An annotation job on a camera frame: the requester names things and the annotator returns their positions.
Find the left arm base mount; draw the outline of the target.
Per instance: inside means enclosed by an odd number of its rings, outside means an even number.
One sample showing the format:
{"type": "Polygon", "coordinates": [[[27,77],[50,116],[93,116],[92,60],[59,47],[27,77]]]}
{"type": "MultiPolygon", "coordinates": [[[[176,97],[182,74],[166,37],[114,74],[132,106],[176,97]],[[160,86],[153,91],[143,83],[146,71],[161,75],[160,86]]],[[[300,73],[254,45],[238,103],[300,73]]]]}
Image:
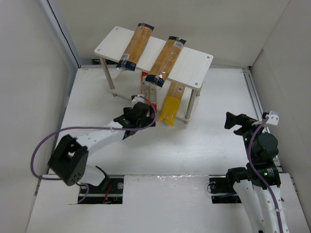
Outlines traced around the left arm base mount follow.
{"type": "Polygon", "coordinates": [[[104,191],[92,185],[80,186],[78,204],[122,204],[124,176],[111,176],[109,184],[104,191]]]}

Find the aluminium rail right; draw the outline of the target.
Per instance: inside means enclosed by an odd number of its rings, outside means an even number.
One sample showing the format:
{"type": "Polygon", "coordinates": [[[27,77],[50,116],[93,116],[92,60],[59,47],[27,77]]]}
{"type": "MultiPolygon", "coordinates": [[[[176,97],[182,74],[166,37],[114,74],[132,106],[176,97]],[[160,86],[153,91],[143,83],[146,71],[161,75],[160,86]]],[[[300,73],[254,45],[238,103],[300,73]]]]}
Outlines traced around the aluminium rail right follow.
{"type": "Polygon", "coordinates": [[[244,68],[242,70],[242,72],[243,72],[243,75],[245,77],[246,85],[248,87],[250,96],[253,99],[255,99],[257,97],[257,95],[256,95],[256,88],[254,86],[254,82],[253,82],[253,79],[252,79],[251,71],[250,71],[249,68],[244,68]]]}

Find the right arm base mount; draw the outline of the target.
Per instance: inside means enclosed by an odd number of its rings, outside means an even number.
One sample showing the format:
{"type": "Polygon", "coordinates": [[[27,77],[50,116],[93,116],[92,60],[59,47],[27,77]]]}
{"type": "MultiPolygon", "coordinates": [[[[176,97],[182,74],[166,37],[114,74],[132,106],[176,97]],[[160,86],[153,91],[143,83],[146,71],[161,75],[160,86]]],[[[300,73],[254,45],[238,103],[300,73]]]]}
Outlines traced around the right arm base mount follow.
{"type": "Polygon", "coordinates": [[[207,191],[211,194],[212,204],[240,204],[237,193],[227,183],[225,176],[209,176],[207,191]]]}

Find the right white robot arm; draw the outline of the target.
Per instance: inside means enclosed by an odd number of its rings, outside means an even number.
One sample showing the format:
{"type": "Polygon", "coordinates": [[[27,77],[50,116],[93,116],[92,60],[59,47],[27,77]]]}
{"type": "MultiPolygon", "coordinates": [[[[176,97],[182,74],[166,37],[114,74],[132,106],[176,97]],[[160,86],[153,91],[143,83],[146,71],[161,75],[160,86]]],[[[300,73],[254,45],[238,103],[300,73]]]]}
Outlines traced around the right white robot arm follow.
{"type": "Polygon", "coordinates": [[[231,168],[226,173],[226,184],[241,200],[254,233],[287,233],[289,228],[281,197],[281,179],[273,161],[278,155],[278,140],[264,132],[266,124],[277,125],[278,115],[268,112],[261,120],[245,114],[226,113],[225,129],[236,125],[234,134],[242,136],[248,163],[231,168]]]}

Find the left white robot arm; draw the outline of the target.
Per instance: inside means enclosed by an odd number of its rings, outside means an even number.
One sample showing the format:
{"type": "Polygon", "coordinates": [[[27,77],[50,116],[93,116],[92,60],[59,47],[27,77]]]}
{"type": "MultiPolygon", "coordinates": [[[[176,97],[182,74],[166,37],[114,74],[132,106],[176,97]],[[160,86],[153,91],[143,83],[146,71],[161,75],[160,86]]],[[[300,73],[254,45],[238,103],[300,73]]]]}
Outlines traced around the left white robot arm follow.
{"type": "Polygon", "coordinates": [[[121,116],[102,129],[79,137],[67,134],[56,146],[48,166],[67,186],[80,183],[104,191],[109,186],[110,177],[99,166],[89,166],[88,158],[107,145],[154,127],[155,116],[152,105],[139,101],[124,108],[121,116]]]}

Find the white two-tier shelf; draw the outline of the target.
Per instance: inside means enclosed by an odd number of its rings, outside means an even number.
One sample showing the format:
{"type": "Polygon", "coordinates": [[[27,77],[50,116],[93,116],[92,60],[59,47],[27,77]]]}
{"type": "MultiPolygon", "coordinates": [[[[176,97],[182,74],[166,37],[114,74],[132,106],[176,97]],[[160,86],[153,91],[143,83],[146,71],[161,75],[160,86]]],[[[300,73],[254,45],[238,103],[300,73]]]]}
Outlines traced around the white two-tier shelf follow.
{"type": "MultiPolygon", "coordinates": [[[[109,70],[106,60],[119,61],[133,34],[132,30],[116,26],[94,50],[103,65],[110,91],[114,96],[126,99],[141,92],[141,73],[150,71],[166,43],[162,39],[150,37],[135,71],[109,70]]],[[[212,59],[210,54],[184,47],[164,86],[157,90],[157,110],[162,108],[170,82],[179,83],[185,86],[185,91],[176,118],[188,123],[212,59]]]]}

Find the red spaghetti bag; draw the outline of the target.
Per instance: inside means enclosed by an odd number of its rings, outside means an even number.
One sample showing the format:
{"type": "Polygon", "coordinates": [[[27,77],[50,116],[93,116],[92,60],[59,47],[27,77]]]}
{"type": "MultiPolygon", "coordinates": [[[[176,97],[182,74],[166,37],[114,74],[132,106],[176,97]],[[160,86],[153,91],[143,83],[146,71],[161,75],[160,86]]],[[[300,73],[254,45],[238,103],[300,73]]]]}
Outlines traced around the red spaghetti bag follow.
{"type": "Polygon", "coordinates": [[[141,72],[141,94],[150,102],[150,104],[157,111],[157,89],[154,85],[145,81],[148,73],[142,71],[141,72]]]}

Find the black-ended spaghetti bag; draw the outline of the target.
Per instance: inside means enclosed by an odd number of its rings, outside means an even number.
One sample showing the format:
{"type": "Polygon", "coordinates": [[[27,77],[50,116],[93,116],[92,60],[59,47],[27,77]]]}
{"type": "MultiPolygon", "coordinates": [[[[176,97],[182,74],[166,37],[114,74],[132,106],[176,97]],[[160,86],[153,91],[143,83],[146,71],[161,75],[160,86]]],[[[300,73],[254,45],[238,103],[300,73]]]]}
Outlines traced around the black-ended spaghetti bag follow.
{"type": "Polygon", "coordinates": [[[185,43],[186,40],[180,37],[170,36],[146,76],[145,81],[155,86],[163,87],[185,43]]]}
{"type": "Polygon", "coordinates": [[[145,50],[153,30],[154,27],[149,24],[138,24],[127,48],[117,63],[116,68],[135,71],[137,63],[145,50]]]}

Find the yellow spaghetti bag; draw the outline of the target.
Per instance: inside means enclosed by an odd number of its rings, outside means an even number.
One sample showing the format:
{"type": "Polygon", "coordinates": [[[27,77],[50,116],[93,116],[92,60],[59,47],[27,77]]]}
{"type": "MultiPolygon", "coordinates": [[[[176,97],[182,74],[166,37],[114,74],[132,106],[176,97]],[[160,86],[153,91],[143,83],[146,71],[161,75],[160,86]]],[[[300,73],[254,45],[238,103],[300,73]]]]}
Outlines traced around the yellow spaghetti bag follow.
{"type": "Polygon", "coordinates": [[[174,125],[185,88],[184,85],[171,82],[158,121],[165,121],[170,126],[174,125]]]}

